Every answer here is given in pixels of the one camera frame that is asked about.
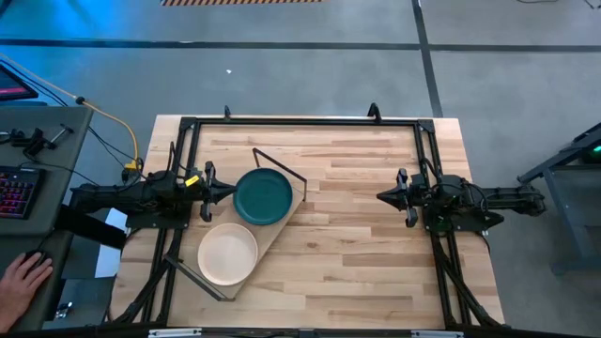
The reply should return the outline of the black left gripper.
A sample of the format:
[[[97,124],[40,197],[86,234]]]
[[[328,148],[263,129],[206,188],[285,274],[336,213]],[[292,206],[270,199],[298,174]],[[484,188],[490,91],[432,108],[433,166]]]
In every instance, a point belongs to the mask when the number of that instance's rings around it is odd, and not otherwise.
[[[235,185],[215,180],[215,166],[212,161],[206,162],[205,169],[203,171],[197,167],[193,167],[190,172],[190,177],[194,175],[199,175],[205,180],[205,193],[203,194],[202,199],[198,201],[201,201],[200,217],[204,222],[209,223],[212,221],[210,205],[212,203],[218,204],[225,197],[235,193],[237,187]]]

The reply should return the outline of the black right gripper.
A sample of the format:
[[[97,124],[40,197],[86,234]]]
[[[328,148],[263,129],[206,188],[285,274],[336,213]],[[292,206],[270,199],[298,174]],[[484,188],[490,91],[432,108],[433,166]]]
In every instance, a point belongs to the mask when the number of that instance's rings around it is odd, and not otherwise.
[[[401,168],[397,175],[398,185],[377,194],[378,200],[406,212],[407,218],[405,223],[408,228],[414,227],[419,219],[416,207],[422,207],[425,204],[425,194],[422,199],[412,198],[409,190],[411,176],[408,175],[406,169]]]

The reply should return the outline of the dark green plate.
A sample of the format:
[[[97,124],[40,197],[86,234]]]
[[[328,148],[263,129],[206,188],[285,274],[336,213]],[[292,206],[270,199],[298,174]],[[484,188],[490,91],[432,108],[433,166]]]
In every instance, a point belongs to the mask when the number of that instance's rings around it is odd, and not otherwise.
[[[277,223],[291,208],[292,186],[283,174],[274,169],[254,169],[239,179],[236,188],[233,205],[247,223]]]

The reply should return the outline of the pale pink plate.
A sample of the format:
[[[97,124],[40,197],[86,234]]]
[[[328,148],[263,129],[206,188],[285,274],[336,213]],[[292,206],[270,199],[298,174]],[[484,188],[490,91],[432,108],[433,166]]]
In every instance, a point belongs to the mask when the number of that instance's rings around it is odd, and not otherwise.
[[[222,223],[210,229],[197,253],[202,274],[211,283],[223,286],[244,281],[254,270],[257,259],[254,235],[237,223]]]

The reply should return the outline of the black dish rack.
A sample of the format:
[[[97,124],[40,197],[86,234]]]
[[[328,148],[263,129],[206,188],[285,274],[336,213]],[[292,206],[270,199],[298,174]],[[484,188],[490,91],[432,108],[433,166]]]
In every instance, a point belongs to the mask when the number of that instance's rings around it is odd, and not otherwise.
[[[470,176],[460,126],[436,118],[368,117],[310,120],[248,117],[207,123],[197,161],[212,161],[218,178],[236,182],[276,161],[300,191],[300,205],[233,301],[218,301],[182,273],[174,275],[166,311],[171,327],[305,329],[440,329],[444,325],[431,240],[421,225],[378,200],[399,168],[418,158],[446,174]]]

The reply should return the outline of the white paper sheet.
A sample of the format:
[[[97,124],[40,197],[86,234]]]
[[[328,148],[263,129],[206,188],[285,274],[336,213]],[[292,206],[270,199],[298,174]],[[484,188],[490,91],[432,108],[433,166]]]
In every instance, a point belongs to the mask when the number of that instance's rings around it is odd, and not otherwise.
[[[126,214],[111,208],[105,221],[108,225],[117,228],[125,237],[127,237],[130,234],[130,230],[126,226],[127,219],[128,216]],[[118,272],[121,254],[121,249],[115,249],[109,246],[101,245],[94,277],[115,277]]]

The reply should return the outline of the black flat bar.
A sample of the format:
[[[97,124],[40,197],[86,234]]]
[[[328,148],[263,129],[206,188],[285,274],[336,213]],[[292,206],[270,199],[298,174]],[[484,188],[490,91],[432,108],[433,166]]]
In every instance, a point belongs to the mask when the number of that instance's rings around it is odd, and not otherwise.
[[[123,230],[65,205],[58,212],[54,228],[118,250],[122,250],[127,241]]]

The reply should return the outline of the dark side table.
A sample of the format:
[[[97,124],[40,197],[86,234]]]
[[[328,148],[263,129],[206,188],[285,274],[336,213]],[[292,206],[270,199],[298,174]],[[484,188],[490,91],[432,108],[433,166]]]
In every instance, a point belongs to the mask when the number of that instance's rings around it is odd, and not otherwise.
[[[551,265],[556,275],[601,270],[601,245],[591,230],[601,230],[601,122],[587,129],[517,181],[542,178],[575,250],[571,259]]]

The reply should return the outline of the grey desk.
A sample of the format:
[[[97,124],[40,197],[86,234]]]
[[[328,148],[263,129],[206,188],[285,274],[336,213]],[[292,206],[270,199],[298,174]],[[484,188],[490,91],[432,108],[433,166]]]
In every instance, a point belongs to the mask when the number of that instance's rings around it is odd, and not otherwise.
[[[57,221],[91,117],[86,108],[0,107],[0,277],[30,251],[54,268],[16,332],[41,329],[60,298],[73,234]]]

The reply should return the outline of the black clamp tool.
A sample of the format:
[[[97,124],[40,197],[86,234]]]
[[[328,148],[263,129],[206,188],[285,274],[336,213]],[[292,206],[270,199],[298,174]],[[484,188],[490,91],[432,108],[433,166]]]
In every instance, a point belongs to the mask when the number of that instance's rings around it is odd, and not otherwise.
[[[0,144],[10,144],[13,147],[21,147],[25,157],[34,160],[41,150],[57,149],[58,141],[73,133],[74,129],[65,124],[61,124],[60,132],[52,139],[46,139],[43,135],[43,131],[39,128],[35,128],[30,137],[26,137],[23,131],[13,129],[7,134],[5,140],[0,141]]]

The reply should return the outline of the black computer mouse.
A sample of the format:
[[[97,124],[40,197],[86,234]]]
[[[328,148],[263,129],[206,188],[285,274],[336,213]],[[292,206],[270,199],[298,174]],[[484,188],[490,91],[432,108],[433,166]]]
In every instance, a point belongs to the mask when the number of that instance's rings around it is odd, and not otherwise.
[[[35,263],[32,264],[32,266],[27,270],[27,272],[30,272],[33,269],[39,267],[49,257],[49,254],[41,249],[32,250],[25,254],[23,261],[27,262],[31,259],[32,256],[36,256],[38,259]]]

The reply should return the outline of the backlit black keyboard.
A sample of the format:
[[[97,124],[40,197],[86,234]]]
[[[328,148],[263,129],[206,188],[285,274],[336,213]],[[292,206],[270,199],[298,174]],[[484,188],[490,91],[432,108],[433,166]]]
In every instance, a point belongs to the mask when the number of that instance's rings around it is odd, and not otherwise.
[[[28,219],[45,174],[44,169],[0,166],[0,218]]]

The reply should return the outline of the person's hand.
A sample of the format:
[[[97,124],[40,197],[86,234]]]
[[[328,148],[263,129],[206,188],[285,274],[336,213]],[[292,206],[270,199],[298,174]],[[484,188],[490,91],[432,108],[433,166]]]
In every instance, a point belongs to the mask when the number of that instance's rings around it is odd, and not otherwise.
[[[25,314],[39,287],[53,273],[51,258],[27,272],[38,258],[32,256],[24,262],[24,256],[19,254],[0,278],[0,333],[8,332]]]

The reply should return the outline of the computer monitor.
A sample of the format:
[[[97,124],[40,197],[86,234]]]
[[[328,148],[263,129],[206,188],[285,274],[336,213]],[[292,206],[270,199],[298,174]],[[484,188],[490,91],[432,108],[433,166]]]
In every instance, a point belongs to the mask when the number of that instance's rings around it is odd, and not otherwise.
[[[24,80],[0,65],[0,101],[36,99],[38,96]]]

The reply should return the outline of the silver metal bracket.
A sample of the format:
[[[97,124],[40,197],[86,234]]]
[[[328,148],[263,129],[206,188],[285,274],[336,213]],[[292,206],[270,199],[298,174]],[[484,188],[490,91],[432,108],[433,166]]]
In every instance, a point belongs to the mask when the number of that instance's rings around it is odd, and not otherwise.
[[[452,330],[412,330],[411,338],[465,338],[461,331]]]
[[[196,328],[150,330],[147,338],[200,338],[202,330]]]

